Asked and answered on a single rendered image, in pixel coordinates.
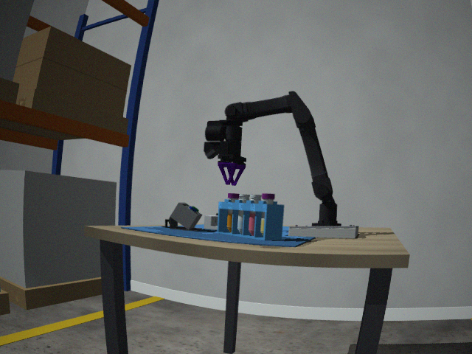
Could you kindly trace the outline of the blue work mat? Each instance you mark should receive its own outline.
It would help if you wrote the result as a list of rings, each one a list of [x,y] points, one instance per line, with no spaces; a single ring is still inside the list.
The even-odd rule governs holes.
[[[287,233],[282,235],[281,240],[255,240],[255,239],[251,239],[251,238],[219,234],[219,233],[216,233],[216,232],[207,231],[205,229],[201,229],[197,232],[196,231],[187,231],[187,230],[185,230],[187,232],[184,232],[184,231],[179,230],[179,229],[170,229],[170,228],[167,228],[167,227],[162,227],[163,229],[166,229],[168,231],[167,232],[167,231],[165,231],[162,228],[157,227],[157,226],[146,226],[146,227],[137,226],[136,228],[134,228],[134,227],[121,227],[121,228],[122,229],[130,229],[130,230],[140,231],[140,232],[149,232],[149,233],[154,233],[154,234],[159,234],[159,235],[169,235],[169,236],[185,237],[185,238],[192,238],[192,239],[198,239],[198,240],[210,240],[210,241],[218,241],[218,242],[225,242],[225,243],[241,243],[241,244],[260,245],[260,246],[297,247],[297,246],[299,246],[303,243],[308,242],[309,240],[312,240],[312,239],[316,238],[316,237],[308,237],[307,238],[307,237],[299,237],[299,236],[296,236],[296,237],[288,236],[288,232],[287,232]],[[190,234],[190,233],[192,233],[193,235]],[[291,237],[293,237],[293,238],[291,238]],[[291,239],[289,239],[289,238],[291,238]]]

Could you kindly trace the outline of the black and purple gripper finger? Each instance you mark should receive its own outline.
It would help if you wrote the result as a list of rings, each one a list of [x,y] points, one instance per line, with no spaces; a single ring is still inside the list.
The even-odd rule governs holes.
[[[238,172],[238,174],[237,174],[237,177],[236,177],[235,181],[234,181],[234,179],[232,178],[232,181],[231,181],[232,186],[235,186],[235,185],[237,184],[237,182],[238,182],[238,180],[239,180],[241,174],[242,174],[243,171],[245,170],[245,168],[246,168],[246,166],[243,165],[243,164],[238,164],[238,165],[237,165],[237,168],[236,168],[236,169],[240,169],[240,170],[239,170],[239,172]],[[228,168],[227,168],[229,175],[230,175],[231,169],[232,169],[231,167],[228,167]]]
[[[223,179],[224,179],[225,183],[230,185],[230,183],[232,181],[232,178],[233,178],[233,175],[235,174],[235,170],[237,168],[237,163],[218,162],[218,166],[221,170],[221,173],[223,175]],[[229,180],[227,180],[227,177],[226,177],[226,173],[225,173],[225,170],[224,170],[225,167],[231,167],[232,168],[231,172],[230,172],[230,175],[229,175]]]

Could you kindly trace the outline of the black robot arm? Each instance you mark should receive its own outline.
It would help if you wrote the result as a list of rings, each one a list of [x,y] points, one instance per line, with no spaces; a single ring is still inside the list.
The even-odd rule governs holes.
[[[282,113],[293,113],[308,158],[313,179],[311,182],[313,192],[322,201],[319,207],[319,221],[312,223],[312,226],[341,226],[341,223],[337,223],[336,220],[337,204],[332,198],[333,188],[326,171],[314,119],[308,107],[295,91],[290,91],[289,95],[278,98],[228,105],[225,109],[226,120],[207,122],[206,140],[219,142],[204,142],[206,157],[213,159],[218,154],[229,155],[229,141],[224,140],[232,140],[232,142],[239,140],[241,142],[242,128],[240,126],[243,126],[243,122]]]

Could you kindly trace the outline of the white rectangular console with lamps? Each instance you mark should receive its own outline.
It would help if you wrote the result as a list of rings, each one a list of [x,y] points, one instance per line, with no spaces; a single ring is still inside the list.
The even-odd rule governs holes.
[[[217,230],[218,216],[204,216],[204,228]]]

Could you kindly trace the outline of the grey key panel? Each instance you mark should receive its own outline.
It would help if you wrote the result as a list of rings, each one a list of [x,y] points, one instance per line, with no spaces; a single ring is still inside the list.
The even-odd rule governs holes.
[[[173,210],[173,213],[168,219],[165,219],[165,226],[170,229],[178,229],[175,226],[178,226],[180,223],[182,226],[178,226],[179,230],[187,230],[187,231],[199,231],[202,228],[195,228],[195,225],[200,220],[202,214],[198,212],[197,208],[193,208],[194,206],[190,206],[186,203],[178,203],[176,208]],[[174,219],[174,220],[173,220]],[[169,222],[169,226],[167,226],[167,222]]]

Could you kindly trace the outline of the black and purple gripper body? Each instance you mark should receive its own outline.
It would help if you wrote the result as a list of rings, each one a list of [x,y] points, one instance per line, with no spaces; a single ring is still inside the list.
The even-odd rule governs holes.
[[[246,165],[246,158],[240,156],[241,155],[241,142],[235,140],[229,140],[229,155],[218,155],[218,159],[221,159],[218,162],[231,162],[237,164]]]

